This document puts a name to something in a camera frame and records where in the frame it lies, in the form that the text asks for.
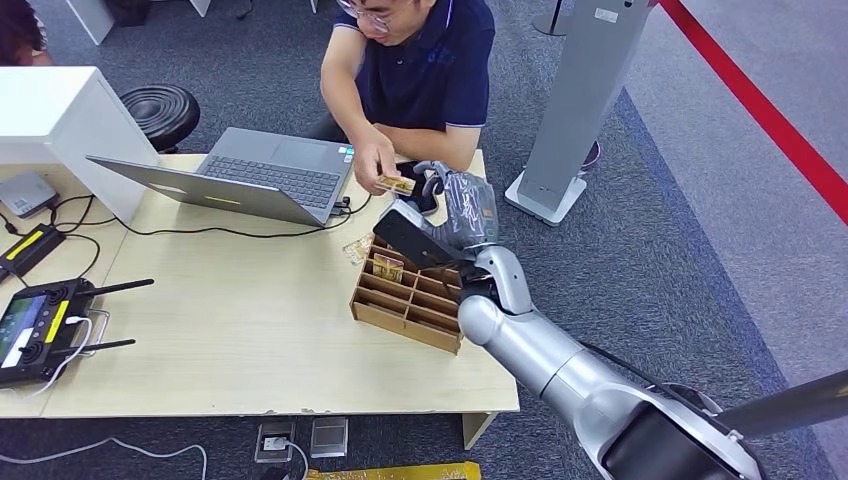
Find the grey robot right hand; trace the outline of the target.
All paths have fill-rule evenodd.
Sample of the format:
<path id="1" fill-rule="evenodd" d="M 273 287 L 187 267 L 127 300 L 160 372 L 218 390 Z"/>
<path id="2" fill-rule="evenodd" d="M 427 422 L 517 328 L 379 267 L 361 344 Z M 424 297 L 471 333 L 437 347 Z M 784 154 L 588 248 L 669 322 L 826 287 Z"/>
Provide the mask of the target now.
<path id="1" fill-rule="evenodd" d="M 433 171 L 423 192 L 444 194 L 447 220 L 439 226 L 424 220 L 425 232 L 457 250 L 499 242 L 496 195 L 486 179 L 453 170 L 443 162 L 419 162 L 413 171 L 416 174 Z"/>

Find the person's right hand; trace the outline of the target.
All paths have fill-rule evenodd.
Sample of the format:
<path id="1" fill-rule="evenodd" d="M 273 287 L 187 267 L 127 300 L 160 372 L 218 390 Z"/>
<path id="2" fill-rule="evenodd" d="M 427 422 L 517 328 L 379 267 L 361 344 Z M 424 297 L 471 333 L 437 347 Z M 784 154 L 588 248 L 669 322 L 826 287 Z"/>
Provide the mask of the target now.
<path id="1" fill-rule="evenodd" d="M 382 175 L 399 177 L 394 147 L 387 136 L 373 125 L 357 130 L 351 140 L 354 148 L 353 169 L 357 182 L 370 194 L 381 196 L 378 185 Z"/>

